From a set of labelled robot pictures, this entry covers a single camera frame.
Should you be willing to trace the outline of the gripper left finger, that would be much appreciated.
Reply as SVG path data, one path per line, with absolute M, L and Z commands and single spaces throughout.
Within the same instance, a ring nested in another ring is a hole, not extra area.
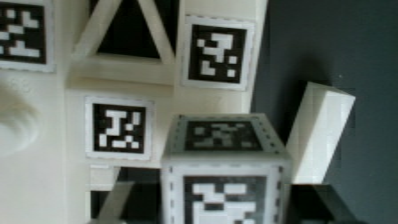
M 136 183 L 132 181 L 118 182 L 115 184 L 99 218 L 93 219 L 88 224 L 127 224 L 127 221 L 122 218 L 122 214 L 134 186 Z

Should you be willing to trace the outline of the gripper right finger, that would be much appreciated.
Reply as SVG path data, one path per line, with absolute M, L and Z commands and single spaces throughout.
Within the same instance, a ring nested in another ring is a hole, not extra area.
M 287 224 L 363 224 L 331 185 L 292 186 Z

